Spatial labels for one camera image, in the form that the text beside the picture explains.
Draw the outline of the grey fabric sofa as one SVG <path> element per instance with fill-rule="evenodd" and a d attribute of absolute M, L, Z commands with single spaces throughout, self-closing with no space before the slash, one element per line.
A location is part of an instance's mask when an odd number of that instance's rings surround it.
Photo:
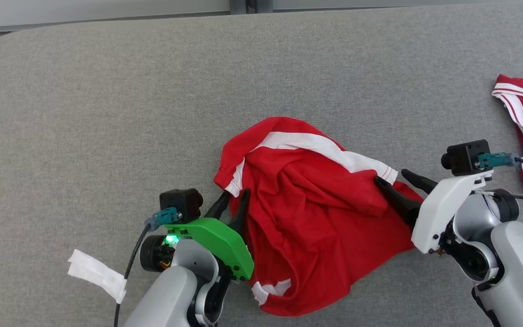
<path fill-rule="evenodd" d="M 224 144 L 272 116 L 435 181 L 445 149 L 520 153 L 523 2 L 94 21 L 0 36 L 0 327 L 113 327 L 74 250 L 124 273 L 158 195 L 206 210 Z"/>

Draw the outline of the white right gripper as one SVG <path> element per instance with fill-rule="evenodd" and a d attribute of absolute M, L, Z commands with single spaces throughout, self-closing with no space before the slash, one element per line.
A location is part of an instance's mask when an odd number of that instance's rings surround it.
<path fill-rule="evenodd" d="M 418 175 L 411 170 L 402 169 L 401 176 L 428 196 L 422 201 L 415 201 L 399 193 L 390 182 L 380 176 L 374 178 L 376 186 L 409 228 L 413 228 L 411 241 L 421 253 L 439 249 L 439 238 L 445 228 L 475 189 L 486 185 L 486 178 L 491 178 L 492 170 L 473 175 L 450 177 L 440 182 Z"/>

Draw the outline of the red shorts with white stripe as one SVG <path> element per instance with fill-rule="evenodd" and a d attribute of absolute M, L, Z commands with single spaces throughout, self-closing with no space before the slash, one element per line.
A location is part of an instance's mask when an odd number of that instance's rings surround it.
<path fill-rule="evenodd" d="M 226 142 L 214 182 L 232 195 L 232 214 L 250 191 L 249 284 L 262 311 L 296 317 L 320 310 L 413 248 L 409 226 L 376 177 L 423 201 L 395 169 L 347 151 L 302 120 L 270 117 Z"/>

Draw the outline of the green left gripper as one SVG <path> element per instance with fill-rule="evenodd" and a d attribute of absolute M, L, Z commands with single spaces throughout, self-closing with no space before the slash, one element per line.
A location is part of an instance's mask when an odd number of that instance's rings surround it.
<path fill-rule="evenodd" d="M 229 266 L 237 279 L 249 281 L 255 264 L 243 238 L 246 236 L 245 227 L 251 191 L 249 188 L 245 189 L 239 199 L 239 206 L 234 217 L 226 225 L 220 219 L 227 209 L 231 197 L 230 192 L 224 191 L 207 210 L 204 218 L 184 224 L 168 224 L 164 228 L 179 238 L 195 240 L 212 255 L 222 260 L 225 266 Z"/>

